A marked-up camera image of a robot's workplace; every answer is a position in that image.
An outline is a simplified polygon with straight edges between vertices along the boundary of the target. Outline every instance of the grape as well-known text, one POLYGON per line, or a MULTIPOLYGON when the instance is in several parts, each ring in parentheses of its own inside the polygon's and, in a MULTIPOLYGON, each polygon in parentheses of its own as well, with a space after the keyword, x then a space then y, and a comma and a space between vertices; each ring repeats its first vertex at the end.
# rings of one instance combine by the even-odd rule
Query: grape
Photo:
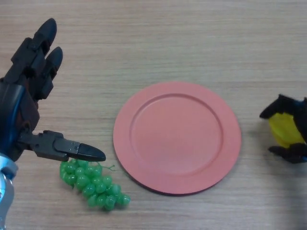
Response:
POLYGON ((111 176, 104 176, 102 178, 102 182, 105 184, 106 187, 109 187, 112 184, 112 177, 111 176))
POLYGON ((59 167, 59 170, 60 172, 63 171, 63 170, 66 170, 66 166, 68 165, 68 162, 67 161, 62 161, 61 162, 61 165, 59 167))
POLYGON ((76 176, 83 175, 84 174, 84 168, 82 168, 82 167, 77 168, 76 171, 75 171, 75 174, 76 174, 76 176))
POLYGON ((89 207, 95 207, 97 205, 97 194, 93 194, 90 198, 87 200, 87 204, 89 207))
POLYGON ((106 207, 114 207, 115 203, 116 199, 113 195, 109 195, 106 197, 106 203, 105 203, 106 207))
POLYGON ((69 174, 65 173, 65 174, 63 175, 63 181, 64 181, 66 184, 70 185, 69 174))
POLYGON ((88 161, 77 160, 77 163, 78 163, 78 165, 79 165, 80 167, 86 169, 89 162, 88 162, 88 161))
POLYGON ((73 165, 76 165, 77 167, 79 166, 76 159, 71 159, 69 162, 73 165))
POLYGON ((69 174, 73 174, 76 169, 77 169, 77 166, 75 164, 70 163, 70 162, 65 167, 66 172, 69 173, 69 174))
POLYGON ((66 183, 73 186, 77 181, 77 176, 76 175, 67 175, 67 178, 66 178, 66 183))
POLYGON ((92 179, 92 183, 95 184, 95 185, 102 184, 102 177, 101 176, 94 177, 92 179))
POLYGON ((111 185, 111 187, 110 187, 110 194, 111 195, 115 195, 116 196, 116 195, 119 195, 120 192, 121 192, 120 185, 118 185, 118 184, 111 185))
POLYGON ((101 165, 97 165, 94 167, 94 171, 92 172, 94 177, 98 177, 101 176, 102 174, 102 166, 101 165))
POLYGON ((114 206, 105 205, 104 208, 105 208, 106 211, 112 211, 114 209, 114 206))
POLYGON ((100 195, 96 200, 97 206, 103 207, 106 203, 106 195, 102 194, 100 195))
POLYGON ((121 205, 127 206, 131 201, 130 196, 123 194, 121 197, 121 205))
POLYGON ((80 176, 77 178, 76 187, 77 187, 79 190, 82 190, 82 189, 85 188, 89 183, 90 183, 90 179, 89 179, 87 176, 85 176, 85 175, 80 175, 80 176))
POLYGON ((83 190, 82 194, 85 197, 89 197, 95 193, 95 185, 93 184, 88 184, 83 190))
POLYGON ((95 170, 95 167, 90 165, 85 169, 84 174, 88 177, 93 177, 94 176, 94 170, 95 170))
POLYGON ((97 184, 96 185, 96 192, 98 194, 103 193, 106 190, 106 186, 103 183, 97 184))
POLYGON ((62 171, 59 172, 59 177, 60 177, 62 180, 64 180, 64 177, 65 177, 66 174, 67 174, 66 171, 65 171, 65 170, 62 170, 62 171))

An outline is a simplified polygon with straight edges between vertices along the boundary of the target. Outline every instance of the grape bunch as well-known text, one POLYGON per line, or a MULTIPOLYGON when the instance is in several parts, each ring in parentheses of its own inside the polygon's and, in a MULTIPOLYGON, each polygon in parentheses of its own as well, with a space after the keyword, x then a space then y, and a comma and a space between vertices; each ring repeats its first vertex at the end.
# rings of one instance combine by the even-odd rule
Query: grape bunch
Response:
POLYGON ((130 197, 121 192, 112 177, 102 175, 103 166, 98 162, 71 159, 60 165, 60 178, 72 188, 78 189, 87 199, 90 207, 100 207, 111 211, 115 206, 126 207, 130 197))

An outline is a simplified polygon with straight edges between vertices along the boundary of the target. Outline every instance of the plate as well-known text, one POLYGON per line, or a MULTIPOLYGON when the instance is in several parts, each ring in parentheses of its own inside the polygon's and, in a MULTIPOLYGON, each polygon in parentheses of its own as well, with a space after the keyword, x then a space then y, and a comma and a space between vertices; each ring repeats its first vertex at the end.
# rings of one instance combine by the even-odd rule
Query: plate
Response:
POLYGON ((241 148, 237 118, 203 86, 164 82, 132 96, 113 132, 117 158, 138 183, 156 192, 203 191, 233 168, 241 148))

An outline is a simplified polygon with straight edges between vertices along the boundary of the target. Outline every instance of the wood grain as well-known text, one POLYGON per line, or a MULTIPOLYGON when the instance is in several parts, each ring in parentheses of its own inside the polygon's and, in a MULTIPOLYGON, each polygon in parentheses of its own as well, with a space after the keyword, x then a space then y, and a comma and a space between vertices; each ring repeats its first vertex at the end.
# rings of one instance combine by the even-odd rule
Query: wood grain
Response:
POLYGON ((11 230, 302 230, 306 166, 271 156, 258 116, 284 93, 307 95, 307 2, 297 0, 1 0, 0 75, 25 37, 49 17, 64 61, 37 132, 51 129, 107 153, 131 195, 125 211, 91 211, 59 180, 59 164, 25 152, 7 217, 11 230), (161 81, 211 88, 236 113, 243 135, 235 168, 187 197, 153 194, 116 161, 112 129, 125 101, 161 81))

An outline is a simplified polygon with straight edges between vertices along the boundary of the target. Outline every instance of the silver metal part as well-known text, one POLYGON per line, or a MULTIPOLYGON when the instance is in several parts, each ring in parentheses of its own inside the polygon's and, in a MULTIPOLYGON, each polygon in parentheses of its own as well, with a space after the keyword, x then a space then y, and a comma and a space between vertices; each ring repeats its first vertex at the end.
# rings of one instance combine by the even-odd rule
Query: silver metal part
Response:
POLYGON ((11 159, 0 153, 0 230, 6 230, 6 215, 14 200, 12 181, 18 166, 11 159))

